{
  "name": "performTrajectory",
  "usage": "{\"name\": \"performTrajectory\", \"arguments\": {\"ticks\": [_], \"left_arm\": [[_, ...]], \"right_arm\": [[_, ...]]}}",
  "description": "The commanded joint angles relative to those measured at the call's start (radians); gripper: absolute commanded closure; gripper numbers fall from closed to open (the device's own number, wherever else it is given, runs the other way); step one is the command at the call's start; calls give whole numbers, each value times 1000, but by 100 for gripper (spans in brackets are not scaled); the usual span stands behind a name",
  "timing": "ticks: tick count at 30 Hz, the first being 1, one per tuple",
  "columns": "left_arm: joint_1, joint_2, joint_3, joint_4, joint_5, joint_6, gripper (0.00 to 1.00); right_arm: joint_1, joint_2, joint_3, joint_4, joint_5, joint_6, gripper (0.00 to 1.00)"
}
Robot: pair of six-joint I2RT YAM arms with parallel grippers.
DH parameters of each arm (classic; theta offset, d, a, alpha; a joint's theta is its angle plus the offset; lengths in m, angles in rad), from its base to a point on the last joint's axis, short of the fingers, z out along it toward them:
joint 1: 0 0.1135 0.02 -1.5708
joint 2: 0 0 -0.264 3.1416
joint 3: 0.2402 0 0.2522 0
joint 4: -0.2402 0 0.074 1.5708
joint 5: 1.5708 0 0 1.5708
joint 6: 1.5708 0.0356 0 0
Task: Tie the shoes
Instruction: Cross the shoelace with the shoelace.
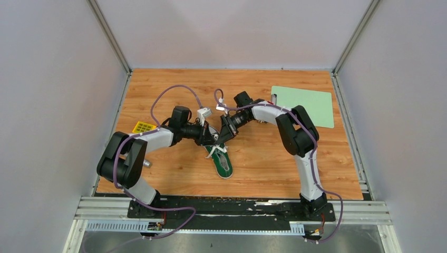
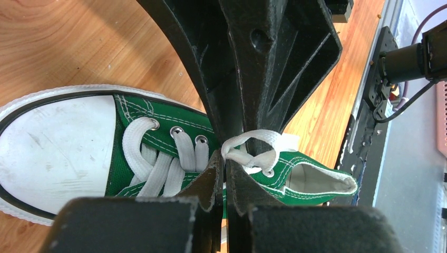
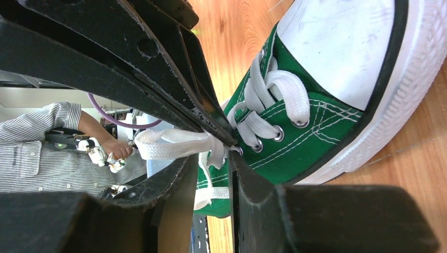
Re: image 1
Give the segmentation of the white shoelace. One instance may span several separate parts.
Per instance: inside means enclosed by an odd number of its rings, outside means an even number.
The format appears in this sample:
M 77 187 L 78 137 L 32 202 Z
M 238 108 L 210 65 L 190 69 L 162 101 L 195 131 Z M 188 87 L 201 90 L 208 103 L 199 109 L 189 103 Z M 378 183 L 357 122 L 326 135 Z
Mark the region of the white shoelace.
M 208 152 L 206 159 L 212 158 L 213 156 L 218 159 L 220 159 L 220 157 L 225 158 L 225 155 L 228 153 L 228 146 L 225 143 L 206 145 L 204 148 Z

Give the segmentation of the green canvas sneaker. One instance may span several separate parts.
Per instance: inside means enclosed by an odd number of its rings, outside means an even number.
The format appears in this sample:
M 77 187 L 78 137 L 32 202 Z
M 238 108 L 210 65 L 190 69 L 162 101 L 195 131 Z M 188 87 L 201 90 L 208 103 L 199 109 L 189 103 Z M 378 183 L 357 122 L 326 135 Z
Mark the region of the green canvas sneaker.
M 228 179 L 232 176 L 233 166 L 229 159 L 228 153 L 225 155 L 225 158 L 220 157 L 220 159 L 218 159 L 217 157 L 213 156 L 212 160 L 214 162 L 216 172 L 219 177 L 221 177 L 223 179 Z

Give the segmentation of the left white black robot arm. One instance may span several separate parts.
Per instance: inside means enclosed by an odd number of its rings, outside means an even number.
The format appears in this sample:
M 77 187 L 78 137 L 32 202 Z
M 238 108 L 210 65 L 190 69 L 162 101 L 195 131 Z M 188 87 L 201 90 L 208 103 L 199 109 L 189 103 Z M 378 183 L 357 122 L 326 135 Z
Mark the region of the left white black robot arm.
M 103 152 L 96 172 L 141 205 L 141 211 L 149 218 L 167 212 L 160 203 L 160 193 L 142 177 L 146 154 L 176 145 L 182 139 L 192 139 L 198 146 L 215 145 L 218 131 L 201 118 L 190 122 L 191 110 L 175 106 L 171 117 L 160 127 L 144 133 L 115 132 Z

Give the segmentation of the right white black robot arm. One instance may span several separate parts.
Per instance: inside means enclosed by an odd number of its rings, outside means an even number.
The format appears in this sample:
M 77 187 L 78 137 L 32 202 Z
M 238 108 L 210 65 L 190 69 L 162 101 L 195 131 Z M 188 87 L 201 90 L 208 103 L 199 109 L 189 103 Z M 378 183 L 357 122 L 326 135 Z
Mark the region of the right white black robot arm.
M 316 161 L 318 131 L 301 105 L 282 108 L 262 99 L 253 100 L 243 91 L 234 97 L 234 115 L 221 116 L 221 130 L 217 144 L 233 139 L 240 127 L 252 120 L 271 123 L 278 131 L 287 152 L 297 164 L 300 178 L 300 204 L 304 218 L 314 220 L 327 205 L 327 195 L 320 185 Z

